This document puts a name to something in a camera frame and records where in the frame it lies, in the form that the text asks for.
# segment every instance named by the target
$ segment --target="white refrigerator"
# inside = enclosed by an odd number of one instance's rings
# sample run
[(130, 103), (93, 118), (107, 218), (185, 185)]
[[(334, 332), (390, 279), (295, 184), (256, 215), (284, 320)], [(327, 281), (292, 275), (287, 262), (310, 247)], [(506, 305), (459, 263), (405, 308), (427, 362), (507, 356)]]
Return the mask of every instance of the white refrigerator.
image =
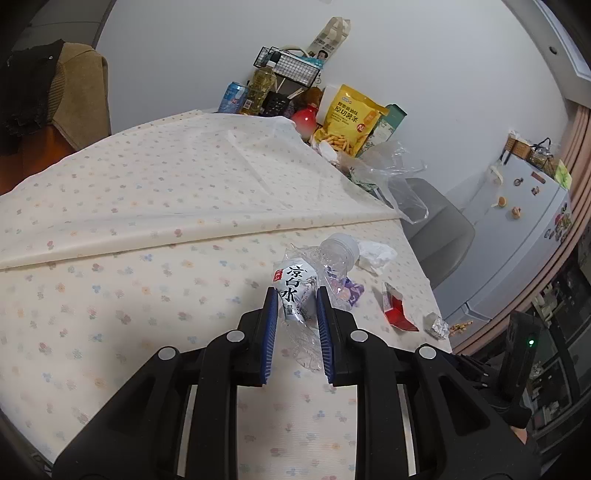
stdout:
[[(452, 347), (516, 298), (572, 225), (568, 191), (525, 160), (508, 157), (495, 165), (500, 175), (491, 172), (463, 210), (474, 225), (474, 240), (458, 268), (433, 291), (443, 319), (456, 325)], [(505, 207), (494, 206), (499, 196), (506, 198)]]

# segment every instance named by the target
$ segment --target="paper bag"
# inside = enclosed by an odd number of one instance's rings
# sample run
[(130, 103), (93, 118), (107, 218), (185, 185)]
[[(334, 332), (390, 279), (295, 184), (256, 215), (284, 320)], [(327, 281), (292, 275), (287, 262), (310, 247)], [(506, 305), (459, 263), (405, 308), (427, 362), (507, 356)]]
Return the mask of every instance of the paper bag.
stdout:
[(351, 31), (351, 20), (333, 17), (308, 47), (308, 55), (320, 60), (328, 60), (345, 41)]

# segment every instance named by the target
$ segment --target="blue can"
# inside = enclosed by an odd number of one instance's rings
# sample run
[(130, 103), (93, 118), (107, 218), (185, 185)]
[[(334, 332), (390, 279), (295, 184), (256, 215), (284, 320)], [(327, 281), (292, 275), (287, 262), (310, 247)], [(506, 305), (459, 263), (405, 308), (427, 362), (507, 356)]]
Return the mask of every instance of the blue can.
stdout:
[(222, 103), (217, 109), (218, 113), (239, 113), (244, 102), (246, 102), (246, 94), (248, 88), (238, 82), (232, 82), (228, 85), (226, 93), (224, 93)]

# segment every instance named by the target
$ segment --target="yellow snack bag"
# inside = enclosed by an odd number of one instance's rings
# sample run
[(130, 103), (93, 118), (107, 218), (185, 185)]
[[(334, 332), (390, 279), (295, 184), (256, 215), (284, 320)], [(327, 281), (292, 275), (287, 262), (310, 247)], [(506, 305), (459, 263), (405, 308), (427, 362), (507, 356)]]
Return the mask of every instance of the yellow snack bag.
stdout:
[(388, 115), (388, 109), (341, 85), (326, 112), (324, 127), (314, 133), (314, 139), (318, 143), (326, 140), (335, 150), (354, 157), (381, 115)]

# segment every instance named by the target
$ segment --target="pink curtain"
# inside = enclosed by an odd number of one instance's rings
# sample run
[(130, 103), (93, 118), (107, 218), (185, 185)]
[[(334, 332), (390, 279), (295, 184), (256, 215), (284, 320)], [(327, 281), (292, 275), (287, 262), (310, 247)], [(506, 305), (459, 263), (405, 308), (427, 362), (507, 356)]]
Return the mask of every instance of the pink curtain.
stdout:
[(562, 159), (572, 175), (570, 187), (573, 227), (566, 240), (548, 260), (535, 279), (484, 328), (458, 345), (454, 352), (470, 355), (500, 335), (509, 323), (512, 310), (527, 310), (532, 299), (550, 282), (573, 251), (591, 219), (591, 123), (590, 111), (579, 105)]

